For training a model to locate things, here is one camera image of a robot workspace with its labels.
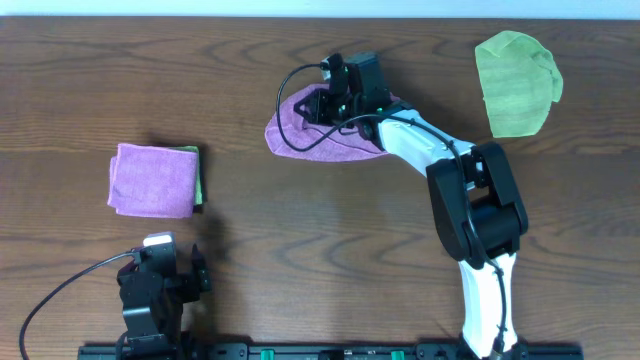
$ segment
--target white wall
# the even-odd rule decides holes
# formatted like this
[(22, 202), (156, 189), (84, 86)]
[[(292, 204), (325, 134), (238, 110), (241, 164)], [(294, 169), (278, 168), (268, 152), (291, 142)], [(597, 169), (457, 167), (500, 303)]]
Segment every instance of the white wall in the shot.
[(640, 19), (640, 0), (0, 0), (0, 14)]

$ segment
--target cable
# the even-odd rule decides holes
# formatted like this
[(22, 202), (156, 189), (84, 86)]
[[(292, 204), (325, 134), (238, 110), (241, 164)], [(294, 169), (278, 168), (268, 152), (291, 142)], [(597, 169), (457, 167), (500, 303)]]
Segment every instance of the cable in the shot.
[(493, 351), (495, 351), (497, 353), (497, 357), (501, 358), (502, 357), (502, 353), (504, 351), (504, 332), (506, 331), (506, 322), (507, 322), (507, 295), (506, 295), (506, 290), (505, 290), (505, 285), (504, 285), (504, 271), (502, 270), (502, 268), (500, 267), (500, 265), (498, 265), (497, 262), (495, 262), (494, 260), (490, 259), (489, 256), (487, 255), (487, 251), (484, 249), (484, 246), (482, 245), (482, 242), (480, 241), (480, 237), (478, 236), (478, 233), (476, 231), (476, 228), (473, 224), (473, 217), (472, 217), (472, 209), (471, 209), (471, 201), (469, 200), (469, 197), (467, 196), (467, 181), (464, 175), (464, 167), (462, 165), (462, 158), (460, 157), (460, 153), (458, 152), (458, 149), (455, 147), (453, 140), (449, 141), (447, 139), (444, 138), (444, 136), (442, 136), (440, 133), (438, 133), (437, 131), (424, 126), (423, 124), (417, 123), (414, 119), (408, 120), (405, 118), (401, 118), (401, 117), (397, 117), (397, 116), (393, 116), (393, 115), (383, 115), (383, 114), (363, 114), (363, 115), (358, 115), (358, 116), (354, 116), (350, 119), (347, 119), (345, 121), (343, 121), (342, 123), (335, 125), (334, 127), (332, 127), (329, 131), (327, 131), (323, 136), (321, 136), (318, 140), (314, 141), (313, 143), (307, 145), (306, 147), (302, 147), (299, 148), (295, 145), (293, 145), (285, 136), (284, 131), (282, 130), (282, 123), (280, 121), (280, 97), (282, 96), (282, 90), (284, 89), (284, 86), (287, 84), (287, 82), (289, 81), (289, 79), (291, 79), (291, 77), (295, 74), (297, 74), (298, 72), (300, 72), (301, 70), (307, 69), (307, 68), (325, 68), (326, 64), (307, 64), (307, 65), (303, 65), (298, 67), (297, 69), (293, 70), (291, 73), (289, 73), (289, 75), (287, 75), (287, 77), (285, 77), (285, 79), (282, 81), (282, 84), (280, 85), (280, 89), (278, 90), (278, 96), (276, 98), (276, 120), (278, 123), (278, 129), (280, 130), (280, 136), (282, 136), (282, 140), (284, 141), (285, 144), (287, 144), (287, 146), (289, 146), (291, 149), (298, 151), (298, 152), (306, 152), (309, 151), (311, 149), (313, 149), (314, 147), (316, 147), (318, 144), (320, 144), (321, 142), (323, 142), (324, 140), (326, 140), (329, 136), (331, 136), (334, 132), (339, 131), (340, 129), (342, 129), (344, 126), (357, 121), (357, 120), (361, 120), (364, 118), (379, 118), (381, 120), (385, 120), (385, 119), (391, 119), (391, 120), (395, 120), (395, 121), (399, 121), (405, 124), (409, 124), (411, 126), (416, 126), (426, 132), (428, 132), (429, 134), (433, 135), (436, 139), (440, 140), (443, 144), (445, 144), (445, 146), (447, 147), (447, 149), (449, 151), (451, 151), (451, 153), (453, 154), (453, 157), (455, 159), (456, 162), (456, 166), (458, 168), (458, 173), (460, 174), (460, 184), (462, 186), (462, 193), (464, 194), (463, 199), (464, 199), (464, 208), (465, 208), (465, 215), (467, 218), (467, 227), (469, 229), (469, 232), (471, 234), (471, 240), (474, 242), (476, 249), (479, 250), (480, 255), (483, 257), (484, 261), (486, 263), (488, 263), (490, 266), (492, 266), (495, 270), (495, 274), (498, 277), (498, 285), (500, 287), (500, 298), (501, 298), (501, 305), (502, 305), (502, 314), (500, 317), (500, 325), (498, 328), (498, 334), (496, 335), (496, 338), (494, 340), (493, 343)]
[(49, 293), (49, 295), (47, 295), (42, 301), (40, 301), (40, 303), (38, 305), (36, 305), (35, 308), (33, 308), (33, 310), (31, 310), (31, 312), (29, 313), (29, 316), (27, 316), (27, 318), (24, 320), (24, 323), (22, 324), (22, 328), (20, 329), (20, 336), (18, 338), (18, 344), (20, 345), (20, 354), (22, 355), (22, 359), (23, 360), (29, 360), (29, 356), (27, 355), (27, 349), (24, 345), (24, 338), (25, 338), (25, 334), (27, 332), (27, 326), (29, 326), (29, 323), (31, 322), (31, 319), (33, 319), (33, 317), (36, 315), (36, 313), (49, 301), (51, 300), (52, 297), (54, 297), (58, 292), (60, 292), (60, 290), (64, 289), (64, 287), (66, 287), (67, 285), (71, 284), (73, 281), (75, 281), (76, 279), (78, 279), (79, 277), (86, 275), (90, 272), (92, 272), (93, 270), (102, 267), (104, 265), (107, 265), (108, 263), (121, 259), (123, 257), (127, 257), (127, 256), (133, 256), (134, 252), (136, 250), (129, 250), (126, 252), (123, 252), (121, 254), (112, 256), (106, 260), (103, 260), (95, 265), (92, 265), (84, 270), (82, 270), (81, 272), (73, 275), (72, 277), (70, 277), (69, 279), (67, 279), (67, 281), (63, 282), (62, 284), (58, 285), (57, 288), (53, 289), (53, 291), (51, 293)]
[(122, 348), (124, 347), (124, 339), (129, 336), (129, 332), (125, 331), (116, 341), (116, 360), (122, 360)]

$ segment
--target cloth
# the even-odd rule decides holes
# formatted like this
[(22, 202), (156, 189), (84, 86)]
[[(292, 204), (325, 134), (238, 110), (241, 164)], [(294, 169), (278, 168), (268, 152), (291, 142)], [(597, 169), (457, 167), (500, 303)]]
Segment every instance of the cloth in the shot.
[(551, 102), (562, 95), (562, 76), (551, 52), (529, 35), (503, 31), (475, 53), (493, 136), (535, 135)]
[[(331, 127), (308, 124), (302, 116), (293, 111), (293, 105), (302, 100), (317, 88), (328, 87), (325, 84), (313, 84), (291, 95), (280, 104), (280, 121), (287, 139), (298, 147), (304, 147), (318, 140)], [(344, 129), (350, 133), (356, 129)], [(278, 122), (274, 114), (264, 131), (269, 149), (276, 155), (295, 159), (322, 162), (358, 161), (372, 159), (387, 152), (378, 149), (370, 141), (364, 140), (359, 134), (341, 135), (337, 131), (318, 146), (307, 152), (297, 152), (282, 140)]]
[(198, 153), (119, 144), (107, 204), (128, 216), (185, 218), (196, 200)]
[(197, 146), (178, 146), (178, 147), (172, 147), (171, 149), (181, 150), (181, 151), (191, 151), (196, 153), (196, 155), (198, 155), (198, 163), (196, 165), (196, 189), (195, 189), (193, 203), (195, 205), (202, 205), (202, 202), (204, 200), (202, 197), (202, 180), (200, 179), (200, 151), (198, 150), (198, 147)]

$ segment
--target green connector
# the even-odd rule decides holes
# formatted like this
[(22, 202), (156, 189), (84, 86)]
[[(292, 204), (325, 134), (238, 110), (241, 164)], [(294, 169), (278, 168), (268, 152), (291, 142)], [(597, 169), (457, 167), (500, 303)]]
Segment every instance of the green connector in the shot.
[(260, 360), (274, 360), (275, 357), (276, 357), (276, 352), (273, 350), (260, 351)]
[(391, 360), (404, 360), (404, 351), (392, 351)]

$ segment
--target folded purple towel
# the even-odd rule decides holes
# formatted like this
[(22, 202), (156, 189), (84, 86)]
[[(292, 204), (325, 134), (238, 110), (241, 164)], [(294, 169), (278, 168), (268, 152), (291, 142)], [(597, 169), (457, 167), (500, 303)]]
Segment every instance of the folded purple towel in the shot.
[(120, 215), (190, 217), (197, 164), (194, 152), (119, 144), (111, 159), (107, 204)]

